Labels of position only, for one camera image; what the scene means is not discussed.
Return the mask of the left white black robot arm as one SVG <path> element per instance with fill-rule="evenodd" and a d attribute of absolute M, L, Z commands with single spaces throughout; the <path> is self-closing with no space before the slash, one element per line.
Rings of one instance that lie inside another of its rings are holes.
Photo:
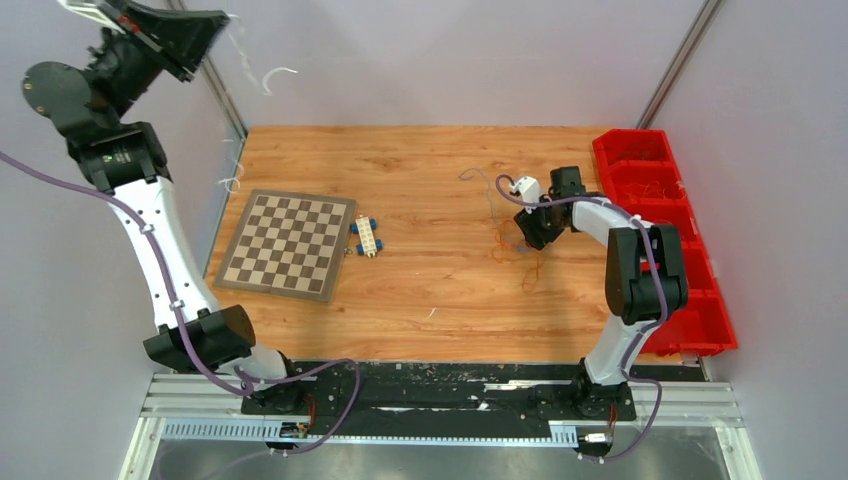
<path fill-rule="evenodd" d="M 243 307 L 222 307 L 204 283 L 153 127 L 124 121 L 160 74 L 191 81 L 230 16 L 135 1 L 68 1 L 65 8 L 101 26 L 100 45 L 81 69 L 56 61 L 31 66 L 22 93 L 64 138 L 85 180 L 79 192 L 105 201 L 123 225 L 154 311 L 147 356 L 242 397 L 268 388 L 267 400 L 280 413 L 297 412 L 306 388 L 289 376 L 285 356 L 257 341 Z"/>

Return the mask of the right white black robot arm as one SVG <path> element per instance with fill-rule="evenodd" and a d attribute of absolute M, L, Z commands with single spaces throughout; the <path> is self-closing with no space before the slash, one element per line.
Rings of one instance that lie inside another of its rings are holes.
<path fill-rule="evenodd" d="M 525 242 L 541 250 L 567 230 L 586 233 L 606 250 L 604 288 L 610 316 L 595 347 L 579 364 L 571 403 L 596 417 L 624 398 L 630 369 L 650 336 L 688 302 L 677 227 L 643 220 L 602 193 L 589 192 L 576 167 L 551 171 L 543 190 L 530 176 L 499 192 L 520 205 L 514 221 Z"/>

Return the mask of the red plastic bin row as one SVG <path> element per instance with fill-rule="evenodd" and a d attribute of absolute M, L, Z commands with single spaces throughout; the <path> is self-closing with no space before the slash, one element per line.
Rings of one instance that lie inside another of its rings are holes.
<path fill-rule="evenodd" d="M 738 342 L 670 143 L 662 130 L 612 129 L 592 142 L 603 192 L 615 204 L 680 232 L 689 285 L 687 306 L 647 341 L 659 356 L 719 355 Z"/>

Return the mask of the white blue toy car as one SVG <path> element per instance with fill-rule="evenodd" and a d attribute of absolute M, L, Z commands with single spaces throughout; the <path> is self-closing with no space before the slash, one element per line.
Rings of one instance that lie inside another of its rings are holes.
<path fill-rule="evenodd" d="M 373 217 L 360 215 L 353 221 L 351 231 L 358 237 L 355 247 L 358 255 L 374 258 L 383 250 L 383 242 L 375 235 L 377 228 L 378 223 Z"/>

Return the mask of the folding wooden chessboard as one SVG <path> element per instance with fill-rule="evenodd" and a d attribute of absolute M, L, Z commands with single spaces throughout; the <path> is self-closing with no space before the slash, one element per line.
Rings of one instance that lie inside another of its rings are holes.
<path fill-rule="evenodd" d="M 356 212 L 349 198 L 252 191 L 214 285 L 330 302 Z"/>

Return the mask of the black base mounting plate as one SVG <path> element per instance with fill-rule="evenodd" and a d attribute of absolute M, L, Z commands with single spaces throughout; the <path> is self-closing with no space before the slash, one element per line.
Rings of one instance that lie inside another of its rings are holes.
<path fill-rule="evenodd" d="M 332 366 L 297 382 L 238 397 L 230 412 L 265 419 L 285 432 L 334 437 L 451 440 L 541 439 L 554 421 L 641 420 L 639 388 L 654 381 L 702 383 L 693 367 L 637 365 L 624 398 L 588 416 L 573 406 L 575 364 L 363 362 Z"/>

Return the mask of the left corner aluminium post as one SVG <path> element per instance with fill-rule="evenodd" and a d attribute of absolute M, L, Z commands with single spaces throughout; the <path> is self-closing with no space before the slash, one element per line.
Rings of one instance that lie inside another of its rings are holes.
<path fill-rule="evenodd" d="M 227 91 L 219 70 L 209 54 L 206 54 L 202 60 L 198 72 L 210 88 L 236 137 L 244 143 L 248 135 L 248 129 L 234 100 Z"/>

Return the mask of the corner aluminium post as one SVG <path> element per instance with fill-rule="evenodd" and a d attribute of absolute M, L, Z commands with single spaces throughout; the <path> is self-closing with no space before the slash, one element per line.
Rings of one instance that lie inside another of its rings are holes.
<path fill-rule="evenodd" d="M 699 10 L 636 122 L 636 129 L 652 128 L 684 69 L 724 5 L 724 0 L 704 0 L 701 2 Z"/>
<path fill-rule="evenodd" d="M 219 70 L 209 54 L 206 54 L 202 60 L 198 72 L 210 88 L 236 137 L 244 143 L 248 135 L 248 129 L 234 100 L 227 91 Z"/>

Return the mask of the aluminium frame rail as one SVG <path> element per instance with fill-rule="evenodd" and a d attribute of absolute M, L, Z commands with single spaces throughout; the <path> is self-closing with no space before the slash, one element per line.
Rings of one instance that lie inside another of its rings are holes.
<path fill-rule="evenodd" d="M 757 479 L 726 383 L 640 365 L 615 407 L 574 412 L 573 364 L 295 366 L 256 400 L 204 376 L 157 374 L 123 479 Z"/>

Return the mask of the right corner aluminium post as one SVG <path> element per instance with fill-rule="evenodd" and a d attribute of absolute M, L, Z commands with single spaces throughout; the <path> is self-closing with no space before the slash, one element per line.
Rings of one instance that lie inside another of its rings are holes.
<path fill-rule="evenodd" d="M 724 0 L 704 0 L 701 2 L 699 10 L 636 122 L 636 129 L 652 128 L 684 69 L 724 5 Z"/>

